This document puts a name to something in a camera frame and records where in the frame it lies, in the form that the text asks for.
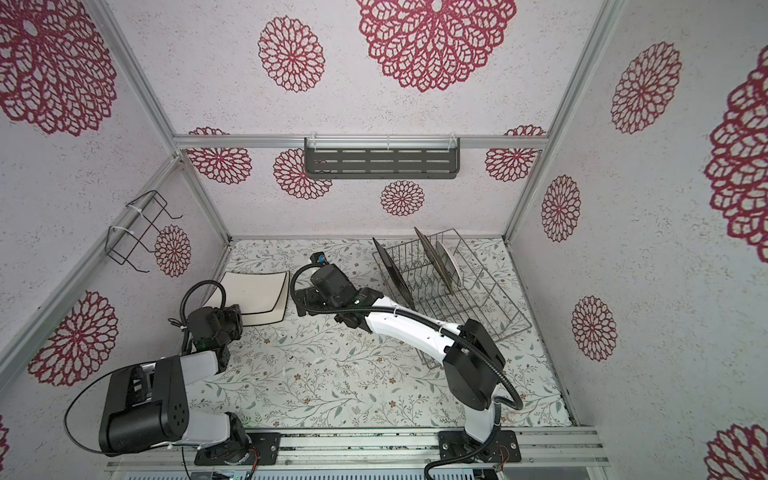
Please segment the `white square plate black rim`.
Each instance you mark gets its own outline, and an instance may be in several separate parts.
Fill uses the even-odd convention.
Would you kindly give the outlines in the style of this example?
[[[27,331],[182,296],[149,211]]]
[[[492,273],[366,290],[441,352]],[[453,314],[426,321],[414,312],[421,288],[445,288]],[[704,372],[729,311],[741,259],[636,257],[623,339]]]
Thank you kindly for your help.
[[[289,272],[226,272],[220,281],[226,290],[225,307],[240,307],[242,325],[258,327],[285,319],[288,303]]]

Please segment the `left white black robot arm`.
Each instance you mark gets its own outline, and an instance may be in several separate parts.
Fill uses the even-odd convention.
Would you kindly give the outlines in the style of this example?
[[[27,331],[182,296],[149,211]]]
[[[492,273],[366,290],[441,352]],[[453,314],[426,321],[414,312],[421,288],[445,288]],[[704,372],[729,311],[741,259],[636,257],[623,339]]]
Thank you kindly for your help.
[[[137,364],[110,375],[99,429],[100,451],[134,454],[162,446],[194,447],[197,465],[242,464],[252,441],[239,417],[190,406],[187,388],[224,372],[229,344],[243,334],[240,306],[206,306],[188,327],[196,351]]]

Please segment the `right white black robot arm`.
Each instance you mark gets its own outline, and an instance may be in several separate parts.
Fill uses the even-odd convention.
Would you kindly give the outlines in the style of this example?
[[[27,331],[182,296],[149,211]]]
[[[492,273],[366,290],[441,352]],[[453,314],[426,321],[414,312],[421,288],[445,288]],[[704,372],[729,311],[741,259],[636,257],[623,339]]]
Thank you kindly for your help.
[[[456,324],[425,316],[376,289],[356,287],[322,252],[311,260],[289,281],[297,314],[332,315],[351,329],[394,338],[439,363],[450,393],[465,407],[467,437],[484,442],[500,426],[501,388],[515,408],[522,405],[504,374],[506,360],[481,323],[468,319]]]

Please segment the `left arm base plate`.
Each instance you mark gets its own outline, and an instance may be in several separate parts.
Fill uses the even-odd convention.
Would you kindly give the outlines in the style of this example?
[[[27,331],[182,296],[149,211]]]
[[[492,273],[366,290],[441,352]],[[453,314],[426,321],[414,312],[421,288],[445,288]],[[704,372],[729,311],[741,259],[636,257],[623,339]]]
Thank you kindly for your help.
[[[272,466],[277,462],[282,435],[277,432],[250,432],[233,436],[196,453],[195,466]]]

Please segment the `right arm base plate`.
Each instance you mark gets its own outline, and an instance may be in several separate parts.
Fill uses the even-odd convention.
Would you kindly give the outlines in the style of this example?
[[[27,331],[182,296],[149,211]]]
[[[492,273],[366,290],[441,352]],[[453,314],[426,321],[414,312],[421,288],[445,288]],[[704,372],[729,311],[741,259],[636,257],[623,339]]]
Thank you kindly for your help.
[[[494,464],[519,463],[522,460],[518,439],[512,430],[498,431],[486,444],[472,439],[463,430],[442,430],[437,438],[441,460]]]

